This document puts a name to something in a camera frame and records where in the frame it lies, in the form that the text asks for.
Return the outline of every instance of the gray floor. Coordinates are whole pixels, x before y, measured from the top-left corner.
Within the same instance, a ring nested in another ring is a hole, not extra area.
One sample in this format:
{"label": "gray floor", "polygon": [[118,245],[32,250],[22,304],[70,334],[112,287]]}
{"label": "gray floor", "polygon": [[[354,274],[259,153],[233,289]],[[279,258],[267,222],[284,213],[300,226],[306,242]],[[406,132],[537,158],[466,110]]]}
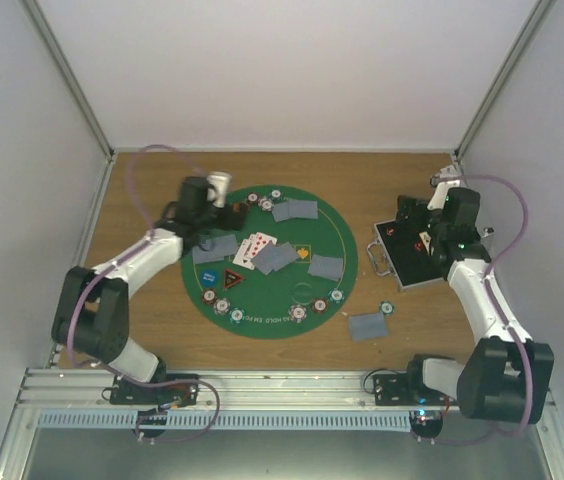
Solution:
{"label": "gray floor", "polygon": [[[444,437],[487,428],[453,415]],[[550,478],[534,428],[473,447],[420,445],[393,432],[211,432],[185,444],[138,444],[125,430],[41,430],[29,480]]]}

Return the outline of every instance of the round green mat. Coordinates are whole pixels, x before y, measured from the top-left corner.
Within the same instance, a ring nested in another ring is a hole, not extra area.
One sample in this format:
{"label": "round green mat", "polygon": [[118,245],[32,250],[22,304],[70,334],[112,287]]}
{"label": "round green mat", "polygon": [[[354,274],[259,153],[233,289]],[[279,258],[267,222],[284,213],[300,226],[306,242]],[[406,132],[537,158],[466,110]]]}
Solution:
{"label": "round green mat", "polygon": [[[344,302],[329,303],[324,313],[315,313],[311,309],[312,301],[316,298],[326,299],[333,288],[342,290],[346,301],[353,290],[358,271],[357,249],[351,230],[333,207],[315,195],[292,187],[260,185],[231,193],[228,202],[245,201],[251,192],[260,196],[269,195],[273,189],[282,192],[282,201],[291,198],[317,200],[318,219],[290,219],[276,223],[270,212],[264,212],[253,205],[245,228],[235,232],[238,245],[252,233],[261,232],[276,237],[277,245],[291,243],[305,258],[269,275],[264,275],[257,269],[249,270],[235,265],[233,257],[227,257],[221,262],[194,265],[192,255],[187,255],[181,262],[184,285],[198,310],[220,327],[251,338],[288,338],[322,325],[337,313]],[[214,234],[226,235],[227,232]],[[309,264],[314,254],[342,257],[342,279],[333,281],[309,275]],[[244,276],[244,281],[225,290],[226,269]],[[245,318],[236,324],[229,320],[228,314],[216,314],[213,306],[202,301],[202,293],[208,288],[216,290],[219,298],[226,298],[231,303],[231,308],[243,309]],[[307,317],[301,323],[296,323],[289,317],[289,308],[298,303],[307,309]]]}

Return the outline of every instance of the white backdrop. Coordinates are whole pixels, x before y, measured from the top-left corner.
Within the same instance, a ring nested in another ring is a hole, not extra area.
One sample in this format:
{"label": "white backdrop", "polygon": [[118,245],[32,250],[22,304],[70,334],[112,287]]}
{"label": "white backdrop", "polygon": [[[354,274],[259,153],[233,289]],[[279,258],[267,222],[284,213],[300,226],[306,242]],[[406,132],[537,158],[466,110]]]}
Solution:
{"label": "white backdrop", "polygon": [[40,0],[109,142],[450,150],[534,0]]}
{"label": "white backdrop", "polygon": [[[497,273],[517,318],[554,350],[551,388],[564,418],[564,0],[520,60],[465,165],[468,173],[506,177],[526,196],[526,239]],[[499,186],[475,186],[501,249],[519,229],[520,207]]]}
{"label": "white backdrop", "polygon": [[0,443],[25,369],[51,351],[103,163],[24,11],[0,1]]}

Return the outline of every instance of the wooden table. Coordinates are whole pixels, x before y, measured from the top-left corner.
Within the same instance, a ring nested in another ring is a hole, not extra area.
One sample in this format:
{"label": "wooden table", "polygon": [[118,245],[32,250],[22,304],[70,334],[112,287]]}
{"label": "wooden table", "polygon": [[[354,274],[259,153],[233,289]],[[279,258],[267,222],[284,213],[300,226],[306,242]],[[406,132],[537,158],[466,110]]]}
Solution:
{"label": "wooden table", "polygon": [[[398,194],[429,197],[429,177],[450,163],[447,155],[357,153],[196,153],[207,171],[233,175],[233,188],[286,184],[311,191],[333,205],[350,225],[360,259],[354,291],[341,313],[323,326],[284,340],[254,340],[230,334],[204,318],[189,300],[179,266],[162,271],[131,301],[131,335],[170,368],[402,369],[416,353],[466,361],[473,336],[460,302],[445,283],[398,293],[392,277],[380,278],[366,254],[374,223],[395,216]],[[147,230],[125,191],[128,155],[114,167],[88,264],[106,261]],[[182,158],[151,153],[138,164],[136,184],[157,217],[178,194],[191,171]],[[390,335],[353,342],[348,315],[377,311],[390,300]],[[61,365],[67,365],[66,358]]]}

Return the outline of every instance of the red triangular marker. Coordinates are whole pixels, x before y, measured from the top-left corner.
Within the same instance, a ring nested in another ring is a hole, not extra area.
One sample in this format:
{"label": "red triangular marker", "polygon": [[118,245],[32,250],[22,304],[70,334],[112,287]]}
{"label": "red triangular marker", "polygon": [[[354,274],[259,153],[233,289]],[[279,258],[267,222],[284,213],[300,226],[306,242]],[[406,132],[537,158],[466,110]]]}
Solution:
{"label": "red triangular marker", "polygon": [[238,283],[244,280],[244,277],[239,273],[229,270],[228,268],[224,270],[224,289],[235,287]]}

